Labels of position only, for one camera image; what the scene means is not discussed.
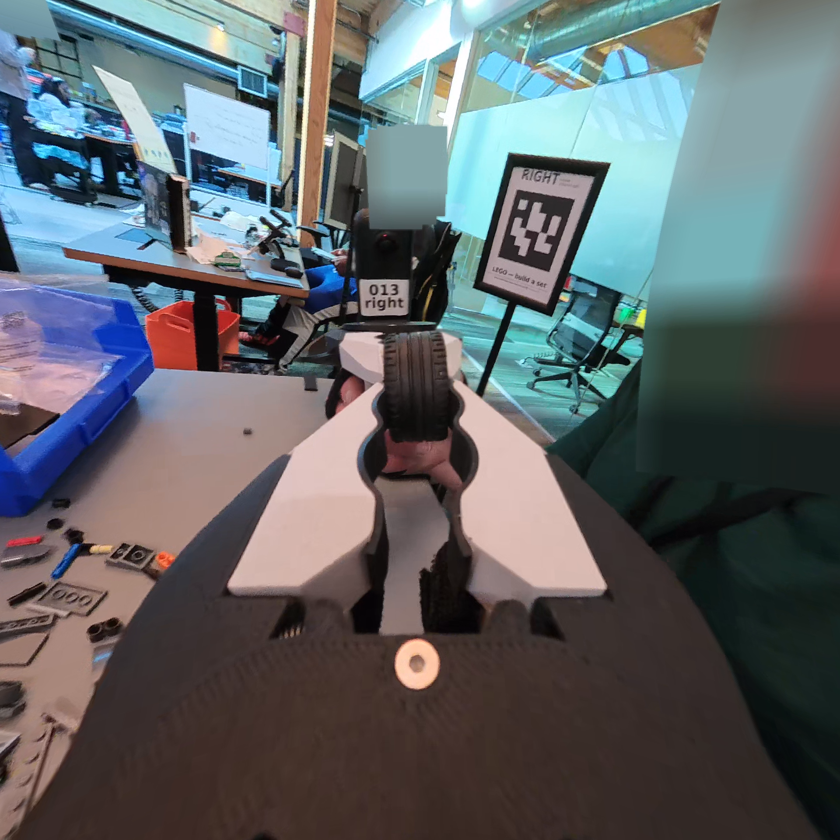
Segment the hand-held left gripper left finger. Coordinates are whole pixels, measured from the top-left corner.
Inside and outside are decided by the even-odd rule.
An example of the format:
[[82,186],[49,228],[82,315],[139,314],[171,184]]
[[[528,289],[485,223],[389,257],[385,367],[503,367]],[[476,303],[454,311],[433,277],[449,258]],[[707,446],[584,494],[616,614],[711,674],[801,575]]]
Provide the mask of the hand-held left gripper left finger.
[[324,600],[381,623],[389,539],[375,479],[386,462],[377,383],[291,450],[227,593]]

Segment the black rubber toy tire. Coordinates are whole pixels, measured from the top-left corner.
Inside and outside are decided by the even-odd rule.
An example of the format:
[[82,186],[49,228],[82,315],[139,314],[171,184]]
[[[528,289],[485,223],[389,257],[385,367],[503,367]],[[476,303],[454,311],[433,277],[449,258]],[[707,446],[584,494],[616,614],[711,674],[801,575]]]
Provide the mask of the black rubber toy tire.
[[402,332],[383,342],[382,416],[397,443],[446,440],[450,373],[439,331]]

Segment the person's right hand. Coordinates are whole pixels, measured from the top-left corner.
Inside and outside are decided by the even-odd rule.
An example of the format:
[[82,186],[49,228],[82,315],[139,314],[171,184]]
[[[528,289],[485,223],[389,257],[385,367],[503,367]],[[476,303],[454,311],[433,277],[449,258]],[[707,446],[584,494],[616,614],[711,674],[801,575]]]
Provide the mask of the person's right hand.
[[447,490],[462,487],[462,480],[450,462],[452,437],[432,442],[397,442],[385,433],[386,476],[425,476]]

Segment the black metal leg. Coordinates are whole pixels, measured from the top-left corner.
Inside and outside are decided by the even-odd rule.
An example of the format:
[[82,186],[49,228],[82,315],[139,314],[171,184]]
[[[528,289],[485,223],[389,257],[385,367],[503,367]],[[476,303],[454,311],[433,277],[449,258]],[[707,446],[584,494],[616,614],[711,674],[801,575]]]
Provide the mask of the black metal leg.
[[487,386],[490,381],[491,373],[494,369],[494,366],[497,362],[498,356],[501,351],[502,344],[507,337],[507,333],[511,324],[513,313],[516,311],[517,304],[515,301],[508,301],[505,312],[500,320],[500,324],[496,333],[496,337],[491,345],[490,352],[488,354],[485,367],[481,376],[479,378],[478,385],[476,387],[476,395],[478,397],[483,398],[484,394],[487,390]]

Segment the black computer monitor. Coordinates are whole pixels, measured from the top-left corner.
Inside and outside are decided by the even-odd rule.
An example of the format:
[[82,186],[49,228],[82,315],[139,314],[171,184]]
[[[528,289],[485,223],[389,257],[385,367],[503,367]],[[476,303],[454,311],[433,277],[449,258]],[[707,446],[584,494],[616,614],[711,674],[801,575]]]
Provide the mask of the black computer monitor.
[[367,183],[365,147],[335,132],[322,221],[328,226],[348,229],[355,214],[368,207]]

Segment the grey mesh office chair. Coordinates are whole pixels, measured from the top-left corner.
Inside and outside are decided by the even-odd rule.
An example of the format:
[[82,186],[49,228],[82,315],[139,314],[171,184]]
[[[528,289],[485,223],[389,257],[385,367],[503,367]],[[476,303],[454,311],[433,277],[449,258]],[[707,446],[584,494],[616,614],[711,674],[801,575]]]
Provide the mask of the grey mesh office chair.
[[574,396],[570,413],[576,415],[589,399],[604,401],[594,373],[608,365],[629,365],[624,345],[644,336],[647,310],[639,304],[623,305],[623,294],[593,281],[570,275],[561,294],[564,308],[545,342],[551,353],[521,359],[532,369],[527,388],[562,382]]

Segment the black framed marker sign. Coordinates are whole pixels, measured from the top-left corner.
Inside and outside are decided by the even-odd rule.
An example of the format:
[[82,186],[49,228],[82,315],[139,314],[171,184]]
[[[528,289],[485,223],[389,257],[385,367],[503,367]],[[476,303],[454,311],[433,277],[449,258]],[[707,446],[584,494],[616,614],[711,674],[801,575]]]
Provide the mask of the black framed marker sign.
[[610,167],[509,153],[474,288],[553,314]]

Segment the wooden pillar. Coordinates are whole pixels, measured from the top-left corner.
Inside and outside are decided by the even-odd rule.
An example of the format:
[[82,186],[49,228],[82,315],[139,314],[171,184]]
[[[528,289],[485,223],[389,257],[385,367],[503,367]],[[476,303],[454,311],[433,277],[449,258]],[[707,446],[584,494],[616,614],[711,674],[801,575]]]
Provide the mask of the wooden pillar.
[[333,67],[337,1],[310,1],[301,117],[297,221],[311,227],[319,217]]

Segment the orange plastic crate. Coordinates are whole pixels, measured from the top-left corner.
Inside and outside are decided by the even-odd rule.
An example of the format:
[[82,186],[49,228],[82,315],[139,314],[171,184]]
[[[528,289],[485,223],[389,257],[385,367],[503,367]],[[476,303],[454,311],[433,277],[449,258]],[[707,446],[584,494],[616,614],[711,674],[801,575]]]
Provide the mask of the orange plastic crate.
[[[219,359],[238,353],[240,316],[226,301],[217,303]],[[147,314],[144,321],[156,370],[197,371],[192,301],[177,301]]]

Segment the white whiteboard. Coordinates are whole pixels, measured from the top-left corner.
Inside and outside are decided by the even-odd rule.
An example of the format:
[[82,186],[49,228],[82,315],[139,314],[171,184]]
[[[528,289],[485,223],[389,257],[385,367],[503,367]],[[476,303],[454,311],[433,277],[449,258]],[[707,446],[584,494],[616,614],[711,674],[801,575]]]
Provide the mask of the white whiteboard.
[[267,170],[267,110],[184,84],[185,120],[191,148],[234,163]]

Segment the dark upright box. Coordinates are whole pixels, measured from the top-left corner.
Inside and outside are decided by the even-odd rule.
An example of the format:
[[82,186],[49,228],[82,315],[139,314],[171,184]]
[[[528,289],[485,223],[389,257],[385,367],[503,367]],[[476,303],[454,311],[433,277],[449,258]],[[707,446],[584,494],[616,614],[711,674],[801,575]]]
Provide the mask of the dark upright box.
[[139,162],[144,229],[172,251],[184,254],[193,245],[191,184],[178,174]]

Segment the blue plastic bin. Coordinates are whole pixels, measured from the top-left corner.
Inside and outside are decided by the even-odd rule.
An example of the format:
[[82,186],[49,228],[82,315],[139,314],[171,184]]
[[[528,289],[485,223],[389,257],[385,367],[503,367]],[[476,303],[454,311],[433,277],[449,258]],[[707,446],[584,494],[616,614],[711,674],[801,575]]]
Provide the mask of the blue plastic bin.
[[[20,276],[47,286],[36,277]],[[58,282],[68,287],[86,286],[90,294],[98,295],[91,293],[98,287],[97,280],[59,277]],[[62,414],[28,405],[19,415],[1,413],[3,517],[22,517],[36,508],[153,373],[151,347],[132,306],[123,300],[113,300],[119,324],[99,330],[98,337],[106,350],[119,352],[122,359],[98,389]]]

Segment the grey brick with red pin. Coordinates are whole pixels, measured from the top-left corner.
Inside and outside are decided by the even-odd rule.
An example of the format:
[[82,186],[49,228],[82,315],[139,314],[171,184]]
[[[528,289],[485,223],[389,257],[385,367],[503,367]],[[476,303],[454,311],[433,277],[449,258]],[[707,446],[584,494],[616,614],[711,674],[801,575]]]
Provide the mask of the grey brick with red pin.
[[52,548],[43,535],[11,539],[1,553],[1,569],[10,570],[42,561]]

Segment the cardboard easel board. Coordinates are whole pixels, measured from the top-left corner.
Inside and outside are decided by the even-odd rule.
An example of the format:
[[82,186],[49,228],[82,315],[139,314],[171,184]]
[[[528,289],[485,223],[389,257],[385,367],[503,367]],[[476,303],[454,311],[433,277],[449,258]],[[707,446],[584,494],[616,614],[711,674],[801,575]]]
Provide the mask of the cardboard easel board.
[[177,175],[174,159],[164,135],[152,120],[133,84],[98,66],[94,66],[93,69],[129,126],[139,162],[167,174]]

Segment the pile of grey toy bricks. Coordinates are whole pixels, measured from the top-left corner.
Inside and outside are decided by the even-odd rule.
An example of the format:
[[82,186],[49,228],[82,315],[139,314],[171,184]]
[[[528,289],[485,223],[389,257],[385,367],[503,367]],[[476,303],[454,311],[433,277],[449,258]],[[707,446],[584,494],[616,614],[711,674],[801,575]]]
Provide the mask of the pile of grey toy bricks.
[[30,811],[58,727],[29,674],[56,618],[43,614],[2,622],[1,835],[10,838]]

